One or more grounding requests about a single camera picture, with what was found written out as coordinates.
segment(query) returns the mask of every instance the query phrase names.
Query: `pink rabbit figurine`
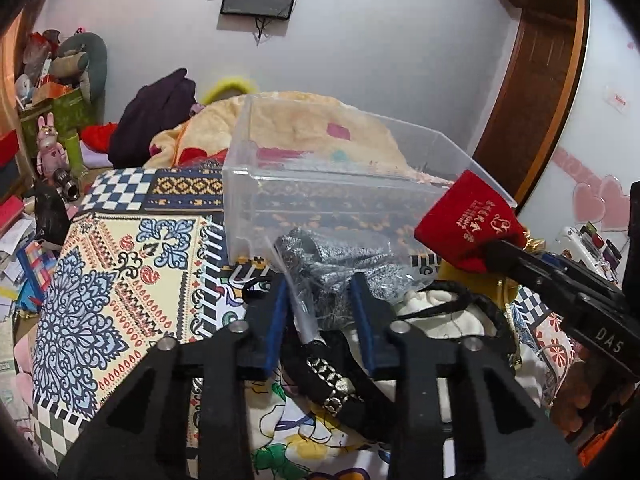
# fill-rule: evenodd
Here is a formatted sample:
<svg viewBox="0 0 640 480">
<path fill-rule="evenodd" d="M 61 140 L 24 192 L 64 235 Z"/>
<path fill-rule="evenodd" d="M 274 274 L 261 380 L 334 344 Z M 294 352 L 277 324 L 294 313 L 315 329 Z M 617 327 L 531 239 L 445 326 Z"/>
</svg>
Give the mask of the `pink rabbit figurine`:
<svg viewBox="0 0 640 480">
<path fill-rule="evenodd" d="M 58 142 L 58 132 L 53 127 L 53 114 L 49 113 L 46 123 L 44 117 L 38 118 L 38 173 L 55 186 L 53 174 L 59 168 L 68 170 L 69 160 L 62 144 Z"/>
</svg>

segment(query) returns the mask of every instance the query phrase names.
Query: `clear plastic box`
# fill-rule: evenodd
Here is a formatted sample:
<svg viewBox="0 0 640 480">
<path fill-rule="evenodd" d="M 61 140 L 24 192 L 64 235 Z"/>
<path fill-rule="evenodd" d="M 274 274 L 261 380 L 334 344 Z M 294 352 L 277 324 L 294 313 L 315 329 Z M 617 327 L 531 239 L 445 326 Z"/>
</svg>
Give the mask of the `clear plastic box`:
<svg viewBox="0 0 640 480">
<path fill-rule="evenodd" d="M 465 170 L 516 205 L 439 132 L 345 105 L 249 97 L 223 167 L 229 260 L 270 258 L 297 226 L 372 231 L 423 253 L 415 226 Z"/>
</svg>

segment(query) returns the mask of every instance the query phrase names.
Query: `red cloth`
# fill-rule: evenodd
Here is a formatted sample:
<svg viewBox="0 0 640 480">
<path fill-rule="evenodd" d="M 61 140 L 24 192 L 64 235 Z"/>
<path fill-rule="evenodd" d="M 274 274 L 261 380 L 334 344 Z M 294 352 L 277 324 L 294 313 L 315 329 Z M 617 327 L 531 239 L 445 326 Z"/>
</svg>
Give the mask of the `red cloth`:
<svg viewBox="0 0 640 480">
<path fill-rule="evenodd" d="M 184 148 L 178 160 L 178 166 L 193 166 L 204 160 L 215 160 L 220 166 L 225 163 L 227 148 L 220 150 L 215 155 L 207 156 L 207 152 L 200 148 Z M 280 148 L 258 148 L 258 159 L 261 162 L 278 161 L 283 158 L 296 158 L 308 152 L 297 152 L 295 150 L 281 150 Z"/>
<path fill-rule="evenodd" d="M 415 229 L 415 239 L 457 269 L 487 272 L 482 246 L 505 238 L 523 248 L 524 228 L 494 189 L 466 170 Z"/>
<path fill-rule="evenodd" d="M 94 152 L 108 153 L 109 139 L 117 126 L 116 123 L 104 124 L 103 126 L 87 126 L 80 133 L 80 139 Z"/>
</svg>

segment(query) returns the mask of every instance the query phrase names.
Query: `checkered pattern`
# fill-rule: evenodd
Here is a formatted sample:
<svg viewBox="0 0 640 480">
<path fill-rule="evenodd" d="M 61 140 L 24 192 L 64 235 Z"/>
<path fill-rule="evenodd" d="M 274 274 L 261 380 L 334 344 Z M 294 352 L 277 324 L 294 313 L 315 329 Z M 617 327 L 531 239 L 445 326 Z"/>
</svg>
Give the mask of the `checkered pattern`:
<svg viewBox="0 0 640 480">
<path fill-rule="evenodd" d="M 67 422 L 63 414 L 40 406 L 33 405 L 31 421 L 33 423 L 34 438 L 40 447 L 47 466 L 54 472 L 65 457 L 66 452 L 76 441 L 81 431 L 81 426 Z"/>
<path fill-rule="evenodd" d="M 40 244 L 35 241 L 24 248 L 24 253 L 40 290 L 45 292 L 51 282 L 53 269 L 56 267 L 56 257 L 51 251 L 43 252 Z"/>
<path fill-rule="evenodd" d="M 540 300 L 540 296 L 526 286 L 519 288 L 518 295 L 513 301 L 513 304 L 522 314 L 522 318 L 532 332 L 533 328 L 539 325 L 550 312 L 546 305 L 542 303 L 542 300 Z"/>
<path fill-rule="evenodd" d="M 82 199 L 80 212 L 89 209 L 139 211 L 155 173 L 155 169 L 126 168 L 101 174 Z"/>
<path fill-rule="evenodd" d="M 82 426 L 83 424 L 86 424 L 88 422 L 75 413 L 65 410 L 62 406 L 59 406 L 52 400 L 45 399 L 44 396 L 39 393 L 33 394 L 33 404 L 37 404 L 41 409 L 55 414 L 57 418 L 63 418 L 73 426 Z"/>
</svg>

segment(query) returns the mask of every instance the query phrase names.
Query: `stuffed toy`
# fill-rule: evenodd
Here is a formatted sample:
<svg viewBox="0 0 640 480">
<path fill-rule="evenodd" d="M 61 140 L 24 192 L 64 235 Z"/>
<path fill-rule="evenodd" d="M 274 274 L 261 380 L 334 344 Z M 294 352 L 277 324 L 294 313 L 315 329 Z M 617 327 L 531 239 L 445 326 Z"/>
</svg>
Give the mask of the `stuffed toy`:
<svg viewBox="0 0 640 480">
<path fill-rule="evenodd" d="M 80 82 L 82 97 L 88 103 L 104 94 L 107 81 L 107 47 L 92 32 L 75 34 L 60 44 L 58 57 L 51 62 L 49 74 L 58 79 Z"/>
<path fill-rule="evenodd" d="M 35 88 L 33 87 L 33 84 L 31 84 L 29 76 L 26 74 L 22 74 L 15 80 L 15 94 L 22 104 L 29 103 L 31 101 L 34 91 Z"/>
<path fill-rule="evenodd" d="M 38 173 L 47 179 L 48 183 L 55 186 L 53 174 L 62 168 L 68 170 L 69 160 L 62 144 L 58 142 L 58 132 L 53 127 L 53 114 L 38 118 Z"/>
</svg>

